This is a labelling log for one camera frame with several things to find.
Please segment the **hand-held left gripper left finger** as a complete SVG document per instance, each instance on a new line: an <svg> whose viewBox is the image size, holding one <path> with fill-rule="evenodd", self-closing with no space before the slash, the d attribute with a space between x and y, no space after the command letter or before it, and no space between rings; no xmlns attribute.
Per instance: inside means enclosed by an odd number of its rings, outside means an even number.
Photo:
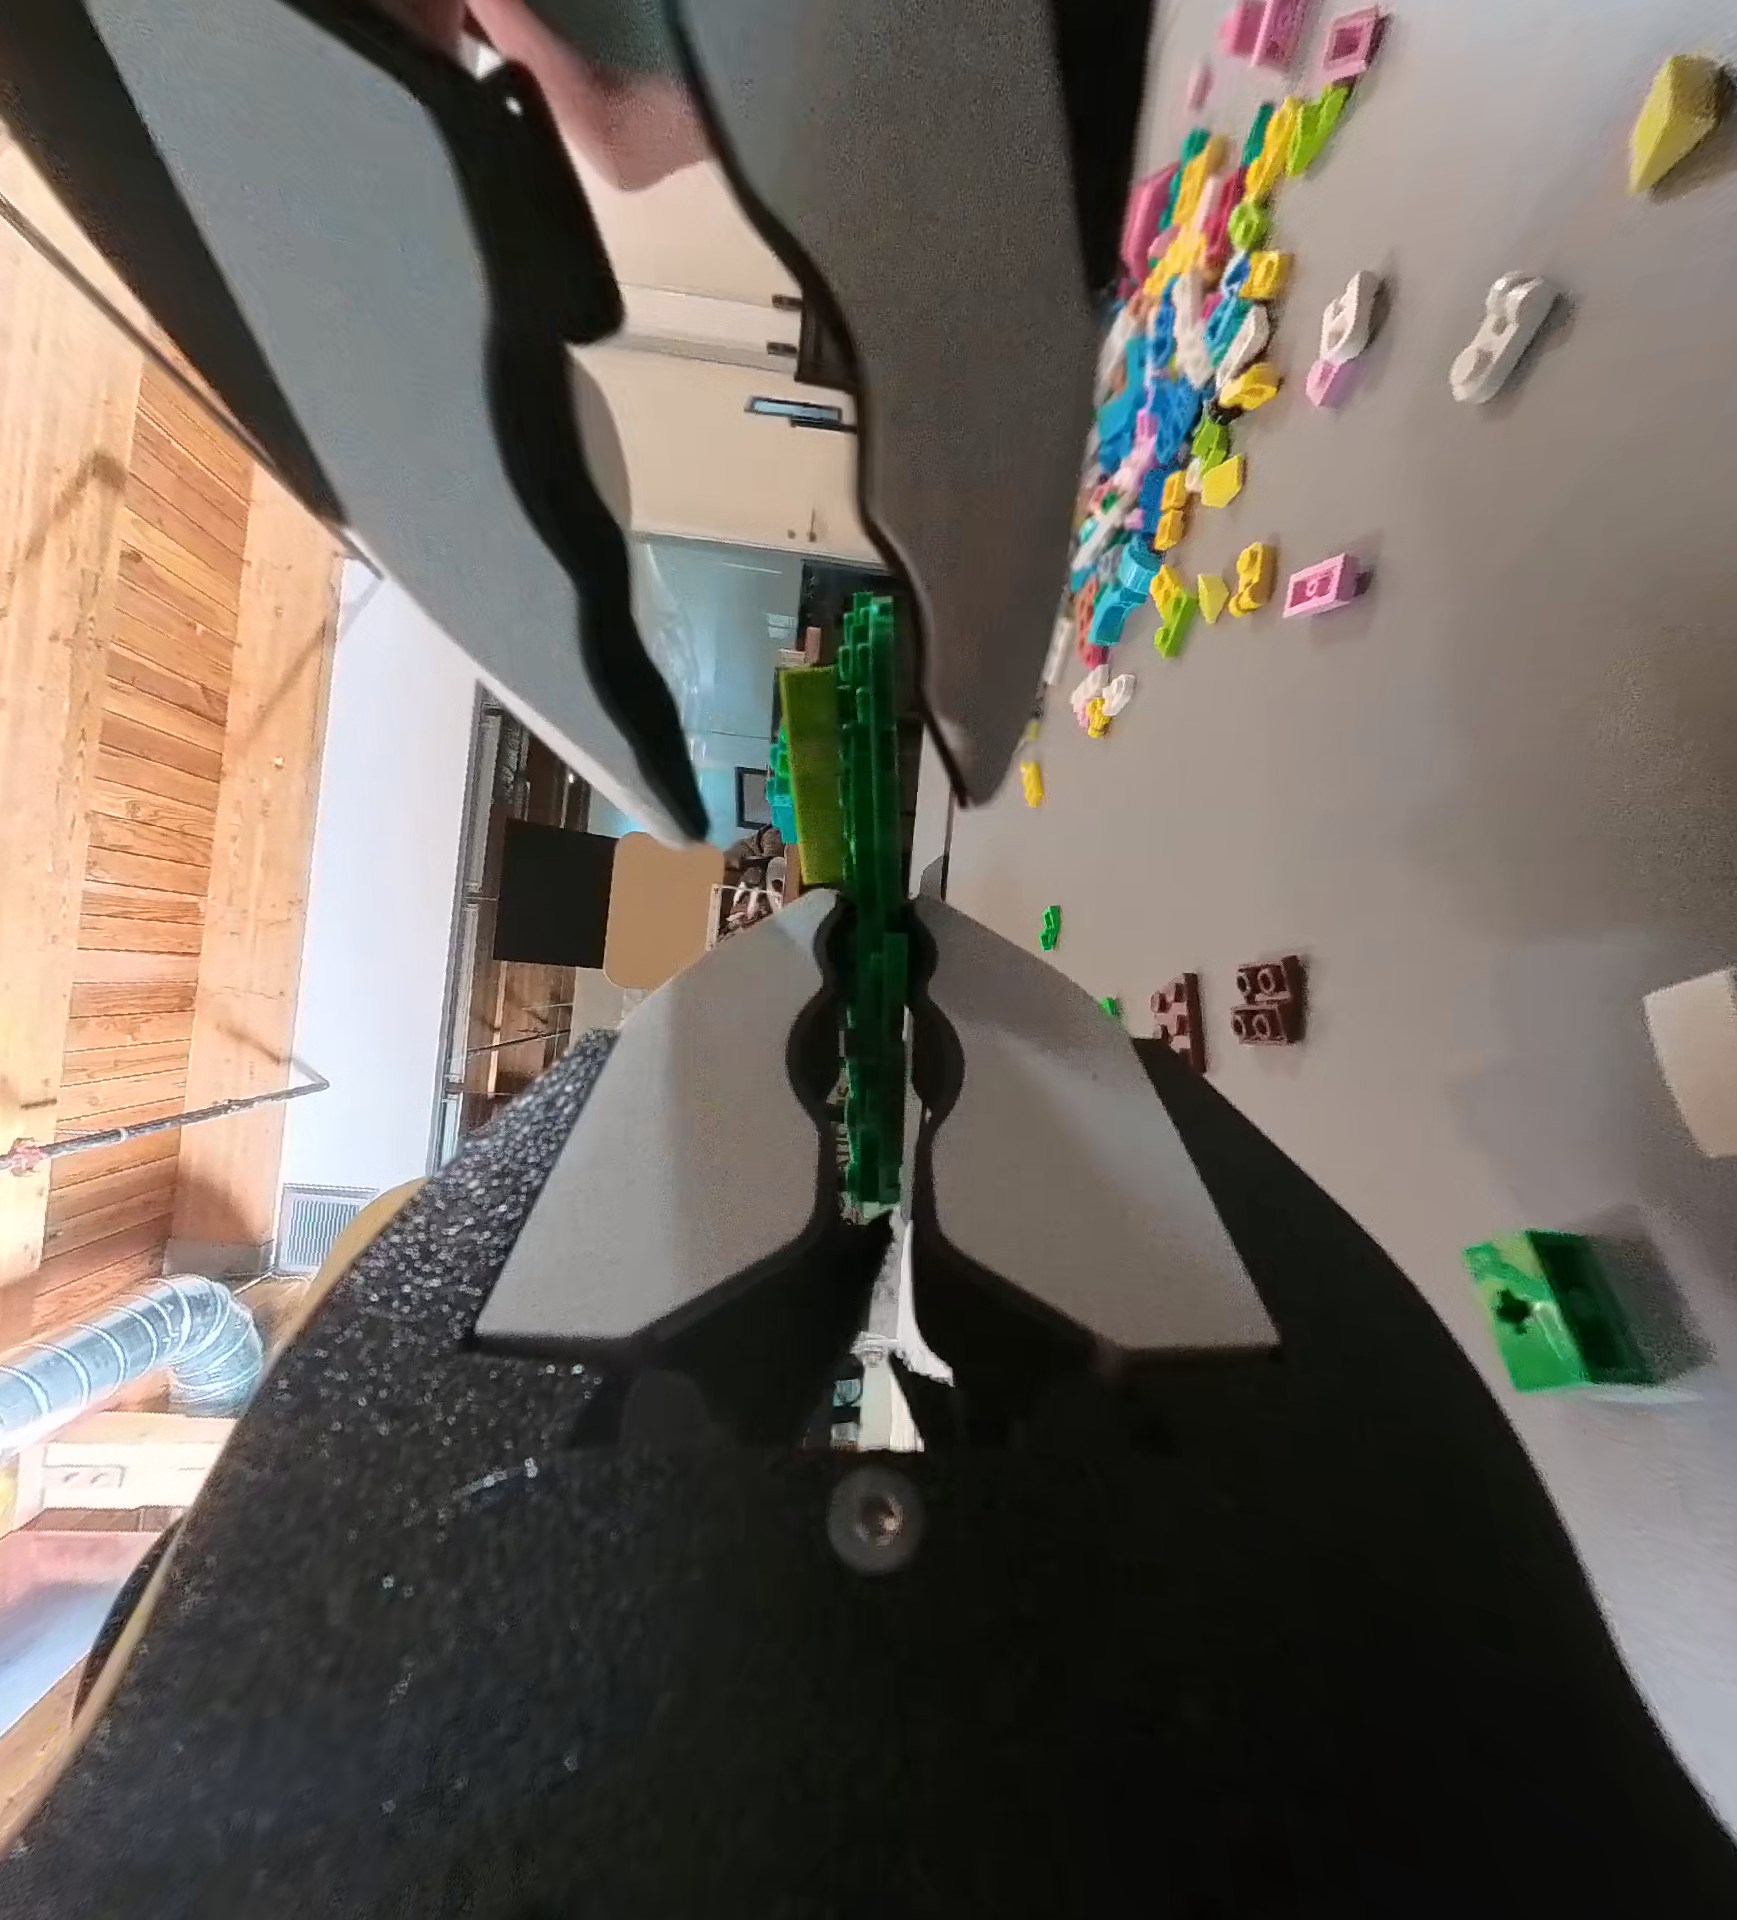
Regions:
<svg viewBox="0 0 1737 1920"><path fill-rule="evenodd" d="M487 1350L647 1359L842 1229L825 886L674 974L618 1041L480 1309Z"/></svg>

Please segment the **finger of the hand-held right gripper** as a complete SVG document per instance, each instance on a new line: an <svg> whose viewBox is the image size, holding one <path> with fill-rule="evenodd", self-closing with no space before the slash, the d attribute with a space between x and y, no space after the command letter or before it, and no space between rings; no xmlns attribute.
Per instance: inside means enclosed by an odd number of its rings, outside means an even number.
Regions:
<svg viewBox="0 0 1737 1920"><path fill-rule="evenodd" d="M0 119L280 479L626 817L706 843L576 358L626 307L541 85L386 4L0 4Z"/></svg>
<svg viewBox="0 0 1737 1920"><path fill-rule="evenodd" d="M952 791L1006 781L1066 582L1154 4L674 4L741 210L846 347L859 518Z"/></svg>

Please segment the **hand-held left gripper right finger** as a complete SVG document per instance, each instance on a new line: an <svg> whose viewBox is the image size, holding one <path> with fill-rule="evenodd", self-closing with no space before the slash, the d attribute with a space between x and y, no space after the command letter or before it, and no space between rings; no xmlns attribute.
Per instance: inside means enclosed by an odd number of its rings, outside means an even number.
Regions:
<svg viewBox="0 0 1737 1920"><path fill-rule="evenodd" d="M1279 1337L1132 1035L1064 973L921 900L928 1011L959 1092L928 1147L933 1225L1114 1359Z"/></svg>

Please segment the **green lego build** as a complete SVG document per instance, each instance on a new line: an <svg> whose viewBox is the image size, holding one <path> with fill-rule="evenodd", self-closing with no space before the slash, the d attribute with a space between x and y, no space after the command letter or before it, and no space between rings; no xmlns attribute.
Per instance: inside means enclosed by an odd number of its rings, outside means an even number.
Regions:
<svg viewBox="0 0 1737 1920"><path fill-rule="evenodd" d="M840 932L842 1195L896 1211L906 1158L908 908L896 601L859 592L829 667L778 672L773 775L789 795L806 889L846 908Z"/></svg>

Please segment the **dark brown lego plate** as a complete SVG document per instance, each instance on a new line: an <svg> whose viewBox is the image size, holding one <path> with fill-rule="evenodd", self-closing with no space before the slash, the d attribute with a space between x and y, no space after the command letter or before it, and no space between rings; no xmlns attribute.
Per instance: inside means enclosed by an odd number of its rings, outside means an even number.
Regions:
<svg viewBox="0 0 1737 1920"><path fill-rule="evenodd" d="M1246 1048L1297 1048L1306 1041L1308 980L1298 951L1255 958L1235 969L1231 1039Z"/></svg>

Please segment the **pile of colourful lego bricks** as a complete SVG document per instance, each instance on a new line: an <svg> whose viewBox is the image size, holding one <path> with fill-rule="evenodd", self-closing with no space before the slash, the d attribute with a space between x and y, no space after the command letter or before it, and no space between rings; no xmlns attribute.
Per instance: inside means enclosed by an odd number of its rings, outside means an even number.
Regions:
<svg viewBox="0 0 1737 1920"><path fill-rule="evenodd" d="M1044 667L1044 679L1080 667L1066 701L1090 741L1110 736L1135 698L1137 676L1118 655L1140 609L1154 613L1156 658L1173 662L1190 627L1283 607L1270 541L1226 569L1190 573L1189 536L1239 502L1239 434L1291 386L1274 350L1297 255L1277 196L1333 143L1387 18L1387 8L1358 4L1312 32L1312 4L1226 8L1219 57L1308 85L1255 102L1231 133L1209 119L1217 66L1197 63L1173 163L1132 187L1066 601Z"/></svg>

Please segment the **white rounded lego plate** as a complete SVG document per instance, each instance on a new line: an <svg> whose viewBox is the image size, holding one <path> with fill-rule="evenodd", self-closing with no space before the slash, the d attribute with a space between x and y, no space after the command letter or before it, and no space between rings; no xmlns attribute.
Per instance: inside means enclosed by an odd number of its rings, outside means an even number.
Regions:
<svg viewBox="0 0 1737 1920"><path fill-rule="evenodd" d="M1536 333L1548 328L1556 298L1559 288L1548 278L1523 269L1496 278L1483 297L1479 328L1447 373L1452 396L1461 406L1491 402L1505 390Z"/></svg>
<svg viewBox="0 0 1737 1920"><path fill-rule="evenodd" d="M1318 350L1306 375L1306 400L1316 411L1336 411L1364 381L1364 358L1385 325L1385 278L1358 269L1344 294L1325 307Z"/></svg>

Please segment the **green lego brick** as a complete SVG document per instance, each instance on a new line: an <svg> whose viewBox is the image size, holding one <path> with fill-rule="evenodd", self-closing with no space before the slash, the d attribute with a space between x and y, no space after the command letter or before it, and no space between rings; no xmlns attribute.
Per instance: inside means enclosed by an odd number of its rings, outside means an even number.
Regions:
<svg viewBox="0 0 1737 1920"><path fill-rule="evenodd" d="M1588 1236L1493 1236L1466 1245L1461 1265L1518 1396L1660 1383Z"/></svg>

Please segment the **white curved lego brick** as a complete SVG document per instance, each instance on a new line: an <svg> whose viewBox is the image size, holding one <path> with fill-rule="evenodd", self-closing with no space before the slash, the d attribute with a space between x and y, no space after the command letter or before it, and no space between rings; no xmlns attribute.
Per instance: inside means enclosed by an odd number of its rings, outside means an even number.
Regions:
<svg viewBox="0 0 1737 1920"><path fill-rule="evenodd" d="M1643 1015L1693 1147L1737 1163L1737 965L1647 992Z"/></svg>

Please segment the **yellow lego slope piece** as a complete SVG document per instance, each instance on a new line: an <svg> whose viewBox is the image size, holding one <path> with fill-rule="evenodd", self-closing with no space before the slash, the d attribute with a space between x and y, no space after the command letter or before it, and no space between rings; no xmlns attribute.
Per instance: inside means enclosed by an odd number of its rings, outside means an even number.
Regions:
<svg viewBox="0 0 1737 1920"><path fill-rule="evenodd" d="M1669 57L1627 137L1627 192L1660 187L1722 125L1724 63L1702 54Z"/></svg>

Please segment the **person's right hand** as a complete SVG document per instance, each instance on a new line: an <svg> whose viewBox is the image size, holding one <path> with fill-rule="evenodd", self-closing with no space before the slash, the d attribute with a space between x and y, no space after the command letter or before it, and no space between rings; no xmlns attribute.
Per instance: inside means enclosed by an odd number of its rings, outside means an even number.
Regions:
<svg viewBox="0 0 1737 1920"><path fill-rule="evenodd" d="M541 85L557 128L624 195L711 159L661 4L466 4L502 60Z"/></svg>

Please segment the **metal railing pipe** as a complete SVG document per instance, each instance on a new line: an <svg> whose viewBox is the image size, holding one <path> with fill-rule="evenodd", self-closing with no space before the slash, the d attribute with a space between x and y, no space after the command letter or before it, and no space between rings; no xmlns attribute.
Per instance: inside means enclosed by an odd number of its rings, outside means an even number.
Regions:
<svg viewBox="0 0 1737 1920"><path fill-rule="evenodd" d="M302 1102L302 1097L314 1097L320 1092L330 1088L330 1078L306 1069L306 1065L288 1065L293 1069L302 1068L298 1077L293 1077L287 1085L270 1088L270 1092L257 1092L257 1095L232 1095L205 1108L187 1108L187 1110L175 1110L166 1119L150 1119L150 1122L132 1122L132 1124L115 1124L115 1127L100 1127L100 1129L82 1129L64 1139L14 1139L10 1150L0 1152L0 1179L27 1179L34 1176L42 1168L50 1168L58 1163L78 1158L78 1157L92 1157L103 1150L118 1150L124 1143L136 1143L136 1139L157 1139L157 1138L168 1138L168 1132L182 1132L199 1124L215 1124L215 1122L232 1122L232 1119L246 1119L265 1108L280 1108L288 1102Z"/></svg>

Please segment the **white wall vent grille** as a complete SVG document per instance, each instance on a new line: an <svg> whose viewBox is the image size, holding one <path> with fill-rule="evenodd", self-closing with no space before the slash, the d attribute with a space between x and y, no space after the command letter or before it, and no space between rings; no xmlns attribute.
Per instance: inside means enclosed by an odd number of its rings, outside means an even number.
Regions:
<svg viewBox="0 0 1737 1920"><path fill-rule="evenodd" d="M313 1277L377 1198L372 1186L284 1184L270 1273Z"/></svg>

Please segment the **silver flexible air duct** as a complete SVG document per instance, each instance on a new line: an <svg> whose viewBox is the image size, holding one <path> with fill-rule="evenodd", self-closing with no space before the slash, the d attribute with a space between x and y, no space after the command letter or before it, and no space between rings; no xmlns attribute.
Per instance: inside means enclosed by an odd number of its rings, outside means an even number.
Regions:
<svg viewBox="0 0 1737 1920"><path fill-rule="evenodd" d="M168 1377L168 1401L197 1418L243 1414L265 1375L252 1309L207 1277L168 1277L134 1298L0 1356L0 1465L110 1403Z"/></svg>

